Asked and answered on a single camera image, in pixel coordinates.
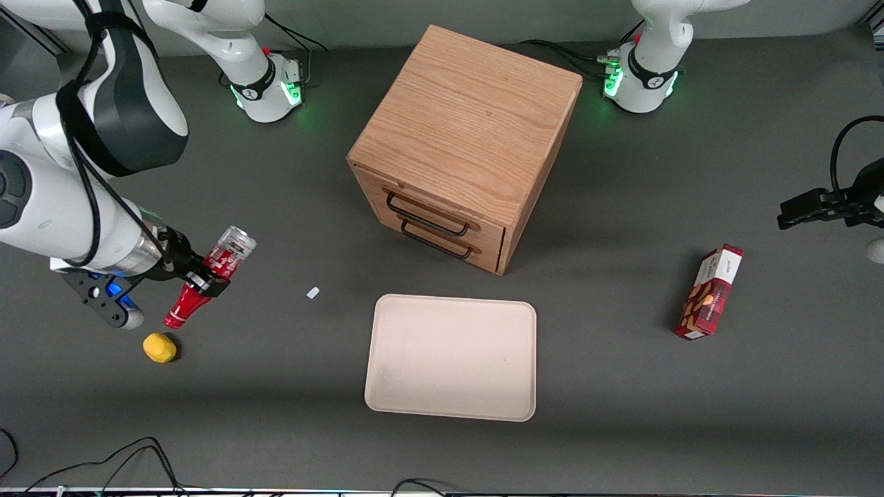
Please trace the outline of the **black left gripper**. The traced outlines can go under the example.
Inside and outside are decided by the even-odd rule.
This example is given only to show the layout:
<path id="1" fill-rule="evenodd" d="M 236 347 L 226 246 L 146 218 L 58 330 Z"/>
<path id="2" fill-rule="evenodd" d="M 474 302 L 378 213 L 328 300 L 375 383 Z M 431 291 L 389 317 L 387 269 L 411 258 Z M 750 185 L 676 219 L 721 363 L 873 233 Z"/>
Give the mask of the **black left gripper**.
<path id="1" fill-rule="evenodd" d="M 836 198 L 836 219 L 844 220 L 848 227 L 868 224 L 883 227 L 883 158 L 862 167 L 849 188 L 841 188 L 838 182 L 838 161 L 830 161 L 829 176 L 832 191 L 814 188 L 780 204 L 778 227 L 787 230 L 799 224 L 828 221 Z"/>

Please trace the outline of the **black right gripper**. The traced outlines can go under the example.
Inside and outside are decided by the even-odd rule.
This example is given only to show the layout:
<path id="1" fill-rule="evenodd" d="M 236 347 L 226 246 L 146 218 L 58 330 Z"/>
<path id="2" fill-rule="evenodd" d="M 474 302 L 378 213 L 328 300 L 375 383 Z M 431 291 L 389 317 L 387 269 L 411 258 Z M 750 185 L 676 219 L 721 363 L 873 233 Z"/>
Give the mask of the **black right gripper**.
<path id="1" fill-rule="evenodd" d="M 164 230 L 166 258 L 160 264 L 160 280 L 186 280 L 196 295 L 215 298 L 230 285 L 230 280 L 212 273 L 202 255 L 193 252 L 190 240 L 174 228 Z"/>

